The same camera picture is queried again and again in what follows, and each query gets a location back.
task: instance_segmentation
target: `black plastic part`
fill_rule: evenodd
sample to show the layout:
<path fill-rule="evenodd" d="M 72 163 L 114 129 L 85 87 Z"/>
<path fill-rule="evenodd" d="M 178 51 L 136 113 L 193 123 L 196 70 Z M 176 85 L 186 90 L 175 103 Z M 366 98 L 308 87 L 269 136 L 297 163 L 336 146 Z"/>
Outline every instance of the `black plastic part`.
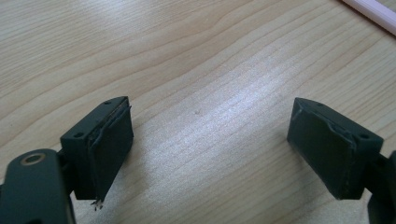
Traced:
<path fill-rule="evenodd" d="M 373 193 L 368 204 L 370 223 L 396 223 L 396 152 L 370 163 L 363 183 Z"/>
<path fill-rule="evenodd" d="M 359 199 L 363 173 L 383 139 L 326 105 L 296 98 L 288 141 L 336 199 Z"/>
<path fill-rule="evenodd" d="M 66 159 L 63 149 L 58 152 L 58 159 L 62 174 L 64 175 L 64 188 L 67 194 L 70 194 L 76 188 L 78 181 L 76 166 Z"/>
<path fill-rule="evenodd" d="M 76 223 L 56 151 L 34 150 L 8 165 L 0 223 Z"/>
<path fill-rule="evenodd" d="M 77 199 L 105 199 L 133 138 L 126 96 L 100 104 L 61 137 L 60 154 L 77 170 L 73 183 Z"/>

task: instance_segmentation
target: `round hole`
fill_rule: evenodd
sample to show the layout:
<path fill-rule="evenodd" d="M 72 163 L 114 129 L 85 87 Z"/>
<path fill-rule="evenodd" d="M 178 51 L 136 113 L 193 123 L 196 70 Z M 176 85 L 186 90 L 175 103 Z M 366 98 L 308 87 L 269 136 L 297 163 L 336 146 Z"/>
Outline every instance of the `round hole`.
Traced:
<path fill-rule="evenodd" d="M 21 160 L 21 165 L 27 166 L 27 165 L 33 165 L 36 163 L 39 163 L 46 158 L 46 154 L 44 153 L 33 153 Z"/>
<path fill-rule="evenodd" d="M 74 137 L 75 137 L 75 138 L 79 138 L 79 137 L 81 137 L 82 135 L 84 135 L 84 133 L 76 133 L 76 134 L 74 135 Z"/>
<path fill-rule="evenodd" d="M 361 138 L 364 138 L 364 139 L 369 139 L 369 138 L 370 138 L 370 136 L 367 135 L 367 134 L 365 134 L 365 133 L 361 133 L 361 134 L 359 134 L 359 136 L 360 136 Z"/>

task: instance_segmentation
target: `light wooden surface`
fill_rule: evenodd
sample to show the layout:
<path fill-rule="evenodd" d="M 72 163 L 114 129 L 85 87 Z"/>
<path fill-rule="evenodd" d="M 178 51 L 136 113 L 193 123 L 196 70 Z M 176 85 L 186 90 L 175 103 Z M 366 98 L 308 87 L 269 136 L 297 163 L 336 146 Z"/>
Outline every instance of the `light wooden surface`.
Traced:
<path fill-rule="evenodd" d="M 133 152 L 78 223 L 367 223 L 288 145 L 296 96 L 396 149 L 396 39 L 341 1 L 3 1 L 0 55 L 0 182 L 130 97 Z"/>

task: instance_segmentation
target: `metal ring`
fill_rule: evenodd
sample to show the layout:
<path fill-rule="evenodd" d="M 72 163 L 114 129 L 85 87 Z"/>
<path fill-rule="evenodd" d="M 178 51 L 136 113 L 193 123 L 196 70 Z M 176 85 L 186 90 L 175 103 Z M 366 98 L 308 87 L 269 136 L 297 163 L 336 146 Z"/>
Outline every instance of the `metal ring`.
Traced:
<path fill-rule="evenodd" d="M 37 152 L 33 153 L 30 155 L 27 155 L 25 158 L 21 160 L 21 165 L 28 166 L 28 165 L 34 165 L 36 163 L 39 163 L 46 158 L 46 154 L 42 152 Z"/>

